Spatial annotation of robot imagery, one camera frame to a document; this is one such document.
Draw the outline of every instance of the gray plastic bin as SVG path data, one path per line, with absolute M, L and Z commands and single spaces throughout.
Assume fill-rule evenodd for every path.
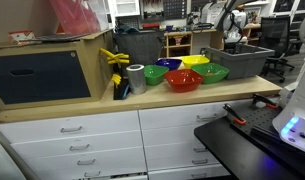
M 274 50 L 251 45 L 236 45 L 236 54 L 205 48 L 205 56 L 213 63 L 221 64 L 230 69 L 227 79 L 246 78 L 259 75 L 268 56 L 274 55 Z

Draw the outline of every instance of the cardboard box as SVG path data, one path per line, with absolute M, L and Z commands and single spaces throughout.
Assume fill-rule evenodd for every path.
M 71 42 L 7 44 L 0 44 L 1 109 L 98 101 L 110 82 L 112 67 L 99 48 L 112 51 L 112 31 Z

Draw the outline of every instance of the wooden countertop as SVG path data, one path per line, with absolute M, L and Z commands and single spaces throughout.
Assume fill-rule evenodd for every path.
M 0 122 L 14 122 L 58 118 L 86 114 L 98 114 L 167 106 L 188 105 L 245 99 L 253 93 L 264 96 L 276 95 L 281 88 L 265 79 L 255 76 L 246 79 L 224 80 L 211 85 L 200 85 L 197 90 L 175 93 L 164 80 L 157 86 L 148 86 L 141 95 L 129 94 L 126 100 L 113 100 L 113 84 L 107 87 L 102 99 L 96 102 L 35 107 L 0 111 Z

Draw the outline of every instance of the white cylinder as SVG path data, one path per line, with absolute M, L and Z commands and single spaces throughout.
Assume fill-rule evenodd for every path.
M 131 93 L 138 95 L 146 92 L 146 83 L 144 76 L 144 66 L 141 64 L 133 64 L 126 68 Z

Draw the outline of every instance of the blue bowl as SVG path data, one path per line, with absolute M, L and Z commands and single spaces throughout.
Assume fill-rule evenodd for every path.
M 177 70 L 182 63 L 181 59 L 159 59 L 155 62 L 157 66 L 165 66 L 169 68 L 170 71 Z

